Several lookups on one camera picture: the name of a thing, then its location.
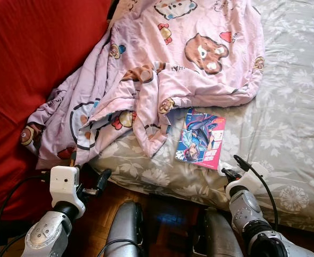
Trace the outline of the silver right robot leg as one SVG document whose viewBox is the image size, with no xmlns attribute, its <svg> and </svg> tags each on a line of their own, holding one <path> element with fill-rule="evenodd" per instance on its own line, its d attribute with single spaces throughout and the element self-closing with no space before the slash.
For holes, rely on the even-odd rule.
<svg viewBox="0 0 314 257">
<path fill-rule="evenodd" d="M 233 228 L 215 208 L 206 208 L 205 249 L 207 257 L 244 257 Z"/>
</svg>

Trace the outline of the pink bear print blanket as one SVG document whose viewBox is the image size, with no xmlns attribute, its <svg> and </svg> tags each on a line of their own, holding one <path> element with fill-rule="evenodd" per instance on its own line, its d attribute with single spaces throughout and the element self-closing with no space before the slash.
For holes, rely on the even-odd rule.
<svg viewBox="0 0 314 257">
<path fill-rule="evenodd" d="M 140 0 L 28 117 L 19 142 L 39 169 L 82 165 L 129 131 L 154 156 L 170 111 L 255 98 L 264 53 L 252 0 Z"/>
</svg>

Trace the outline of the manga book with pink cover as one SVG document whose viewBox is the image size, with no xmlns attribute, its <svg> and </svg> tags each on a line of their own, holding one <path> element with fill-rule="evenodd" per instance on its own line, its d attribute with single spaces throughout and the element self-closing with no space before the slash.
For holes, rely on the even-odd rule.
<svg viewBox="0 0 314 257">
<path fill-rule="evenodd" d="M 175 159 L 217 170 L 225 127 L 224 117 L 189 109 L 177 142 Z"/>
</svg>

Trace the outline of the grey floral bed sheet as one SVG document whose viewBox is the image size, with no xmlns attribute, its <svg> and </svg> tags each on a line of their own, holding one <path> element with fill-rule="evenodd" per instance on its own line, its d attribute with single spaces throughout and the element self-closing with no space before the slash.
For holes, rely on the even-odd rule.
<svg viewBox="0 0 314 257">
<path fill-rule="evenodd" d="M 265 68 L 261 89 L 248 104 L 202 108 L 224 117 L 221 160 L 236 166 L 238 155 L 263 165 L 270 188 L 256 196 L 268 221 L 274 198 L 280 223 L 314 232 L 314 0 L 253 0 L 261 12 Z M 155 157 L 145 156 L 132 133 L 91 161 L 111 169 L 112 182 L 150 195 L 228 208 L 225 179 L 213 170 L 178 161 L 178 135 L 170 135 Z"/>
</svg>

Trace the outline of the red fabric cushion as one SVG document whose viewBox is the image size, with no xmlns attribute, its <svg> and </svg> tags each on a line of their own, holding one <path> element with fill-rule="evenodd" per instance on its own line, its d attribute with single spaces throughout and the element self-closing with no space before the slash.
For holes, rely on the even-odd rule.
<svg viewBox="0 0 314 257">
<path fill-rule="evenodd" d="M 113 0 L 0 0 L 0 207 L 35 173 L 20 144 L 28 117 L 106 32 Z"/>
</svg>

